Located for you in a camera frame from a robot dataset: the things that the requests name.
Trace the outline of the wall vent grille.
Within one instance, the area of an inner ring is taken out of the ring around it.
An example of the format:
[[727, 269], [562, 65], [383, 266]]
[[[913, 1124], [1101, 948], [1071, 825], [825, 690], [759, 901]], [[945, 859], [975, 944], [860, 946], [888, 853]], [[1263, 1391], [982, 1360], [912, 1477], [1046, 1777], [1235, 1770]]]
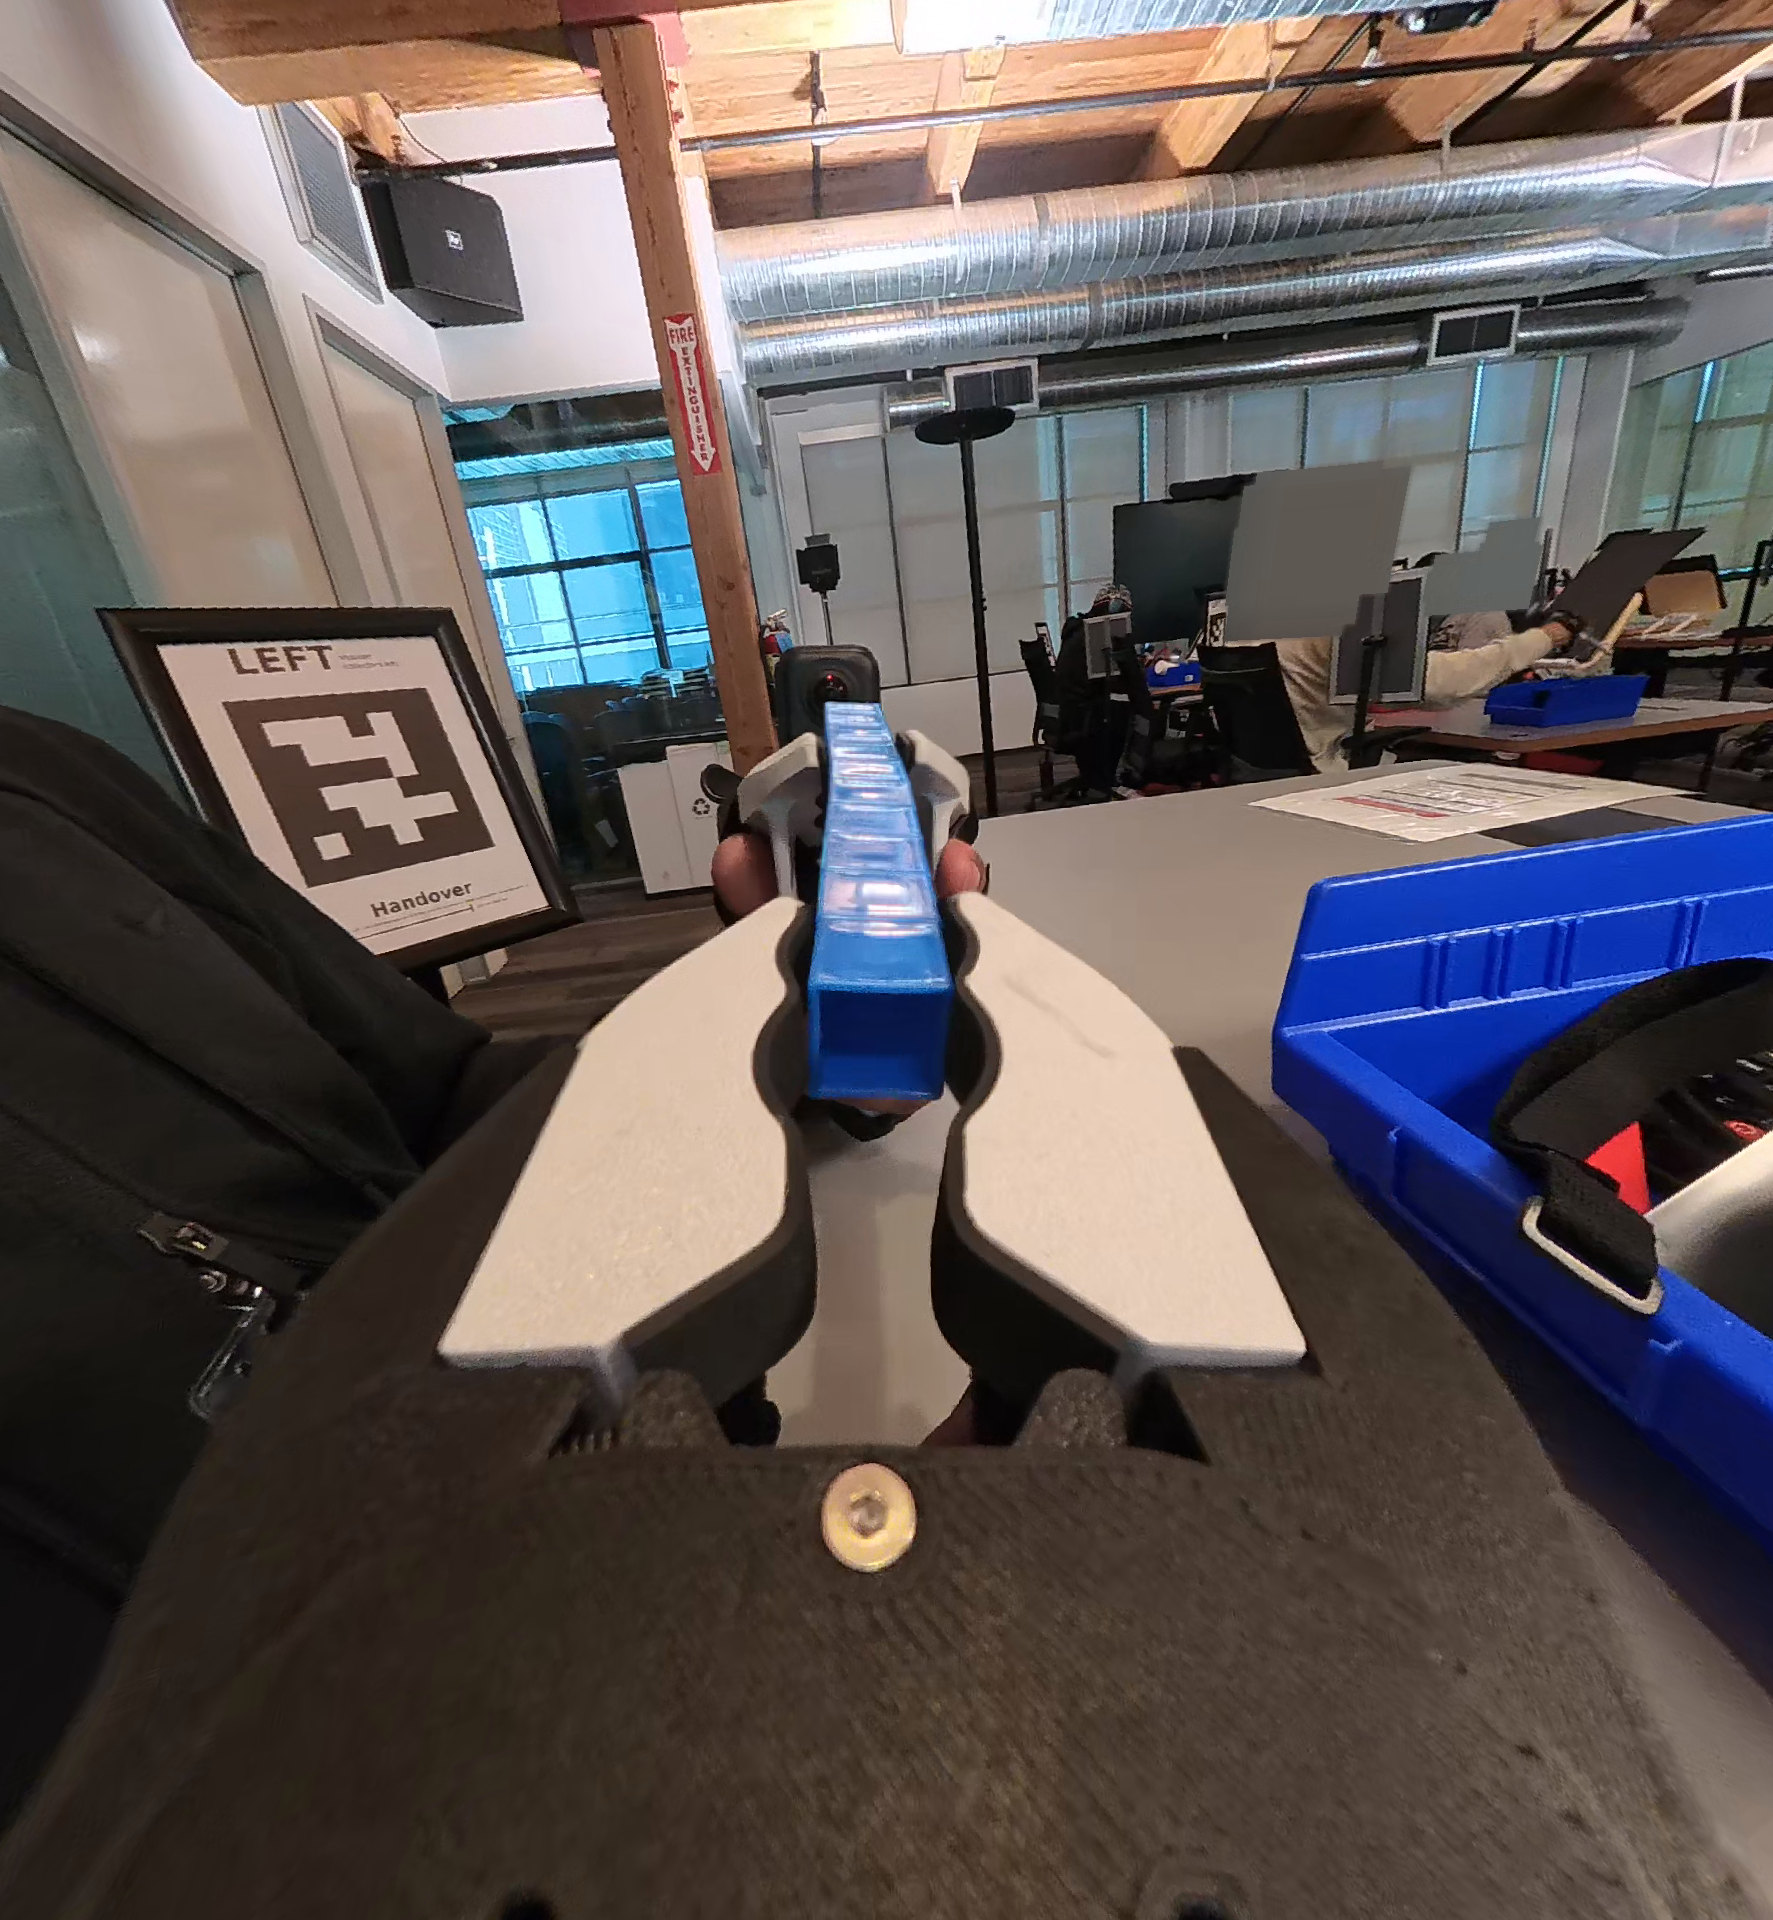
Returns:
[[383, 300], [383, 277], [345, 136], [312, 106], [258, 108], [281, 201], [296, 246], [350, 282], [365, 300]]

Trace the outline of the black flat panel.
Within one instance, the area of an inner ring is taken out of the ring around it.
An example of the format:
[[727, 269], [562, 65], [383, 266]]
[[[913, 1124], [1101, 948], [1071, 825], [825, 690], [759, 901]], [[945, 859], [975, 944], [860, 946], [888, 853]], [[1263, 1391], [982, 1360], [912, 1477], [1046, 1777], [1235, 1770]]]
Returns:
[[1617, 617], [1640, 601], [1644, 579], [1683, 554], [1701, 528], [1608, 532], [1587, 563], [1552, 594], [1540, 623], [1571, 623], [1606, 640]]

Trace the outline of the blue weekly pill organizer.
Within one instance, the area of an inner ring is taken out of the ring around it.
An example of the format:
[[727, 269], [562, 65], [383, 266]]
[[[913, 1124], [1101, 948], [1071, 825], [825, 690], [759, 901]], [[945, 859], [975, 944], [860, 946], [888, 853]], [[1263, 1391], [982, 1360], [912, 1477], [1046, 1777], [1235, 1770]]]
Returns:
[[875, 704], [825, 706], [825, 835], [804, 971], [809, 1092], [852, 1106], [945, 1089], [951, 971], [912, 771]]

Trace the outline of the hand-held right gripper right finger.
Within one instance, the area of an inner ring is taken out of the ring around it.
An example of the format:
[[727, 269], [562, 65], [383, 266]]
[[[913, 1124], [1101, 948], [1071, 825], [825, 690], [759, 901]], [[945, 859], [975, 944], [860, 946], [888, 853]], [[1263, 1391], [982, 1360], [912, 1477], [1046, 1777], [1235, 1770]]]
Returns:
[[1266, 1372], [1305, 1331], [1166, 1030], [987, 897], [958, 946], [928, 1250], [940, 1331], [1030, 1406], [1067, 1372], [1130, 1395], [1169, 1372]]

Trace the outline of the silver air duct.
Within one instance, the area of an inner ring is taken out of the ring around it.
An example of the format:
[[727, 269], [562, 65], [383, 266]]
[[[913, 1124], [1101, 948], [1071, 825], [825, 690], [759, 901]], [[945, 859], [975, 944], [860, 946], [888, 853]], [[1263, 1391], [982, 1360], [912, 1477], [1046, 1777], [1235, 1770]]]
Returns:
[[841, 316], [759, 320], [736, 328], [740, 369], [756, 388], [811, 379], [941, 371], [1001, 359], [1152, 347], [1258, 328], [1370, 323], [1432, 310], [1518, 304], [1528, 314], [1650, 300], [1643, 280], [1444, 277], [1444, 260], [1336, 260], [1321, 272], [1185, 272], [1104, 280], [1067, 290], [906, 300]]
[[726, 230], [734, 323], [1035, 293], [1405, 230], [1509, 233], [1773, 203], [1773, 117], [1187, 172]]

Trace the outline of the white recycling bin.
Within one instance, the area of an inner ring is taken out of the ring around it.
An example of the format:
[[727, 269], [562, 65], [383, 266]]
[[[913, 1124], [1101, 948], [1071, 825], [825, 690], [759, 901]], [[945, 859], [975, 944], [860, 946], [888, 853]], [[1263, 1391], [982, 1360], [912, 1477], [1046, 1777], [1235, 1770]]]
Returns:
[[716, 803], [703, 790], [708, 765], [732, 765], [723, 739], [668, 744], [662, 758], [616, 770], [647, 897], [708, 891], [708, 859], [719, 841]]

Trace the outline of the grey office desk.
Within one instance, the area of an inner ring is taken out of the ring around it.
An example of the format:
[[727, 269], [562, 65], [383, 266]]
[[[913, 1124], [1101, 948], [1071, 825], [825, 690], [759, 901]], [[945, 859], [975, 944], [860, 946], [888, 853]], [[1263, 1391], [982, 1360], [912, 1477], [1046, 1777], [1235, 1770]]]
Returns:
[[1518, 763], [1571, 775], [1631, 777], [1644, 759], [1697, 758], [1750, 729], [1773, 725], [1773, 704], [1650, 697], [1631, 715], [1555, 729], [1500, 725], [1480, 704], [1372, 712], [1348, 770], [1412, 759]]

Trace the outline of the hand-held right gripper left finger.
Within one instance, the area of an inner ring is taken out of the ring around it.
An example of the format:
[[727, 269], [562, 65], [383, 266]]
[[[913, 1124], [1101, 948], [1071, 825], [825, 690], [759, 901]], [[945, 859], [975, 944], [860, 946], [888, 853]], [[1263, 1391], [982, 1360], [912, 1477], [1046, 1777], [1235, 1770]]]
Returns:
[[673, 1372], [726, 1406], [800, 1344], [819, 1298], [795, 1127], [809, 929], [800, 900], [771, 900], [583, 1038], [442, 1360], [577, 1368], [607, 1406]]

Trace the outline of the red fire extinguisher sign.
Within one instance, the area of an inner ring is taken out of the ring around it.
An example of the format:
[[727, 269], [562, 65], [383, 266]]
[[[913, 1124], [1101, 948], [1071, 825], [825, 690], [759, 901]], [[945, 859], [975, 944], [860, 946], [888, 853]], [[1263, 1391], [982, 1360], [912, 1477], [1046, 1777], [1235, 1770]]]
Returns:
[[726, 435], [716, 421], [716, 379], [707, 364], [703, 323], [694, 310], [685, 310], [666, 316], [661, 328], [687, 462], [697, 474], [716, 474]]

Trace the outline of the black office chair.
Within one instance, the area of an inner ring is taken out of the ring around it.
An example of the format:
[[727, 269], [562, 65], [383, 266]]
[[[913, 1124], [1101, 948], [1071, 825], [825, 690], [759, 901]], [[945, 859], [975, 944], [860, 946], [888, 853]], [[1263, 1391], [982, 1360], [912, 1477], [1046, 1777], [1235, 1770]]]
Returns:
[[1030, 807], [1112, 799], [1130, 711], [1112, 697], [1109, 666], [1092, 666], [1087, 614], [1067, 614], [1057, 640], [1035, 623], [1035, 635], [1019, 640], [1019, 659], [1035, 697], [1032, 744], [1040, 758]]

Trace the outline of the large black monitor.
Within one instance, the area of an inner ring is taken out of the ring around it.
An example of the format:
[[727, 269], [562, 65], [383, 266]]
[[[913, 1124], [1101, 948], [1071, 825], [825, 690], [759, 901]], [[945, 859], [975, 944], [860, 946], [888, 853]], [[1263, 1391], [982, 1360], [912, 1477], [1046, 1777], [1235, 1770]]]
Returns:
[[1241, 493], [1112, 505], [1112, 585], [1138, 646], [1185, 646], [1223, 598]]

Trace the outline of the small blue bin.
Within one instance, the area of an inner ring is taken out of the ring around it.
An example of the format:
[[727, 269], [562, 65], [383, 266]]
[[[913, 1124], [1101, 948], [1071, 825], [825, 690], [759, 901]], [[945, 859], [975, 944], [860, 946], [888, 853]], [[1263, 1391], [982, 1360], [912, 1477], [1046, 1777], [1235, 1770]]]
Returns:
[[1594, 729], [1627, 721], [1644, 697], [1650, 677], [1516, 680], [1487, 690], [1480, 711], [1495, 729]]

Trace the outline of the large blue plastic bin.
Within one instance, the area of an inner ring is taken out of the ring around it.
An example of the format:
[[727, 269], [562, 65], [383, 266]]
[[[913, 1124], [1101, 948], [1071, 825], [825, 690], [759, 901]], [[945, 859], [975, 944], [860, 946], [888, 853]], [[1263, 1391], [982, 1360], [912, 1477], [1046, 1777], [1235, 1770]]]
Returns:
[[1773, 1341], [1661, 1265], [1640, 1117], [1769, 1044], [1773, 813], [1322, 882], [1275, 1026], [1367, 1205], [1765, 1548]]

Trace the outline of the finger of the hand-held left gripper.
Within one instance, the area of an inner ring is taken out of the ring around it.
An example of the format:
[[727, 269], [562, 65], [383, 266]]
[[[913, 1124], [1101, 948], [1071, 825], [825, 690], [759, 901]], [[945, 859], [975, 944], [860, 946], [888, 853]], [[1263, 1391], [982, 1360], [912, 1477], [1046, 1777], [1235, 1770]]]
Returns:
[[782, 900], [815, 900], [825, 846], [825, 739], [800, 733], [734, 790], [736, 822], [771, 853]]
[[974, 842], [974, 785], [959, 759], [918, 729], [899, 733], [899, 758], [913, 795], [922, 846], [945, 851], [951, 841]]

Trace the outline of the black keypad device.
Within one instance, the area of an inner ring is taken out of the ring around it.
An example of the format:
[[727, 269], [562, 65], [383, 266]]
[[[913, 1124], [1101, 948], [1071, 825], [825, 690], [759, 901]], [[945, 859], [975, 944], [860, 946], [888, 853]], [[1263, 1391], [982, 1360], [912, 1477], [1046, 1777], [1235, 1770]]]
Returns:
[[1773, 1133], [1773, 1044], [1696, 1073], [1640, 1117], [1650, 1200], [1661, 1202]]

